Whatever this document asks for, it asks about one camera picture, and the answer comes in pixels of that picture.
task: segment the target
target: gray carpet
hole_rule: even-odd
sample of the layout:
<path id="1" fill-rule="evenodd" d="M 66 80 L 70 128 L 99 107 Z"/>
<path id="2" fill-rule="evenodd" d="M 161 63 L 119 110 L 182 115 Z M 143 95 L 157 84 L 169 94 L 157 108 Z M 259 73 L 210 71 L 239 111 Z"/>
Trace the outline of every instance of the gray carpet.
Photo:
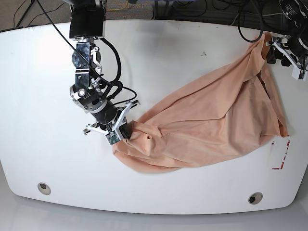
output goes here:
<path id="1" fill-rule="evenodd" d="M 17 8 L 24 0 L 0 0 L 0 30 L 9 29 L 13 27 L 13 16 Z M 61 0 L 40 0 L 46 11 L 51 11 L 60 6 L 63 2 Z M 19 21 L 20 17 L 26 10 L 30 3 L 26 3 L 19 9 L 15 16 L 15 24 Z M 126 0 L 108 0 L 108 9 L 122 8 L 126 4 Z M 30 21 L 42 11 L 37 2 L 34 3 L 31 10 L 24 18 L 21 26 L 27 26 Z M 150 19 L 152 17 L 152 7 L 150 1 L 138 2 L 136 5 L 128 5 L 125 10 L 116 12 L 107 12 L 107 19 Z M 70 22 L 71 12 L 69 5 L 65 4 L 55 12 L 49 13 L 49 16 L 55 23 Z M 32 25 L 45 25 L 49 23 L 46 16 L 41 15 L 37 17 L 31 24 Z"/>

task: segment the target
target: cloth fold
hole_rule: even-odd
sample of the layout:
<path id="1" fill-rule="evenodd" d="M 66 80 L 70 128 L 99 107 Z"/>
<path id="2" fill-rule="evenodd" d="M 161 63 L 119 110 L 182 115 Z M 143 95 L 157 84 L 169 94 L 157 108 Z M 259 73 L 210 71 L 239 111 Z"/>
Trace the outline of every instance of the cloth fold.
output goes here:
<path id="1" fill-rule="evenodd" d="M 234 159 L 287 136 L 279 95 L 265 64 L 270 33 L 232 64 L 165 97 L 113 145 L 130 168 L 159 173 Z"/>

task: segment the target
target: white table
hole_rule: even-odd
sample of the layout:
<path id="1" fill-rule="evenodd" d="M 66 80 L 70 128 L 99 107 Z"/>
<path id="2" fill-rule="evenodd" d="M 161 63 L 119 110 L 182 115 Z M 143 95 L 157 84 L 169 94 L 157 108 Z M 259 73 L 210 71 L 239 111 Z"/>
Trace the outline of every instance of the white table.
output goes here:
<path id="1" fill-rule="evenodd" d="M 59 24 L 68 37 L 69 24 Z M 258 34 L 244 30 L 249 38 Z M 121 80 L 138 93 L 137 119 L 186 83 L 234 61 L 248 44 L 232 26 L 178 21 L 108 21 L 106 38 L 119 51 Z M 37 200 L 92 209 L 153 214 L 211 214 L 289 205 L 308 163 L 308 84 L 291 77 L 292 68 L 270 68 L 281 94 L 291 135 L 234 160 L 200 168 L 146 175 L 112 155 L 100 134 L 84 136 L 94 121 L 70 96 L 75 68 L 72 50 L 52 26 L 0 34 L 2 63 L 0 160 L 13 193 Z M 101 48 L 103 73 L 116 75 L 112 51 Z M 129 96 L 122 92 L 116 100 Z M 51 194 L 39 192 L 40 182 Z M 263 193 L 257 205 L 250 195 Z"/>

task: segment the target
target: orange fabric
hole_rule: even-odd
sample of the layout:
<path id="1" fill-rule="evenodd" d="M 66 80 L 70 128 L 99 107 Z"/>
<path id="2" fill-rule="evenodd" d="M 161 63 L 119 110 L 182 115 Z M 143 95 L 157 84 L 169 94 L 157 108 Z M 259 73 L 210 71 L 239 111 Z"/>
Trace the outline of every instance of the orange fabric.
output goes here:
<path id="1" fill-rule="evenodd" d="M 266 33 L 230 65 L 175 91 L 132 121 L 131 139 L 114 155 L 144 173 L 200 167 L 234 159 L 273 136 L 287 136 L 274 81 L 265 64 Z"/>

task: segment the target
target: metal grommet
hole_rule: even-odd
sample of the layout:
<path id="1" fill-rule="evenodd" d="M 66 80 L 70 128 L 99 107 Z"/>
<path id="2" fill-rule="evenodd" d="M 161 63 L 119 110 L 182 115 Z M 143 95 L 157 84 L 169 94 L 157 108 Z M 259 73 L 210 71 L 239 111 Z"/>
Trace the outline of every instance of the metal grommet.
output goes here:
<path id="1" fill-rule="evenodd" d="M 263 194 L 260 192 L 254 193 L 252 194 L 249 198 L 248 198 L 248 202 L 251 205 L 256 205 L 258 204 L 263 198 Z"/>
<path id="2" fill-rule="evenodd" d="M 50 187 L 45 183 L 39 183 L 38 189 L 44 195 L 49 195 L 51 193 Z"/>

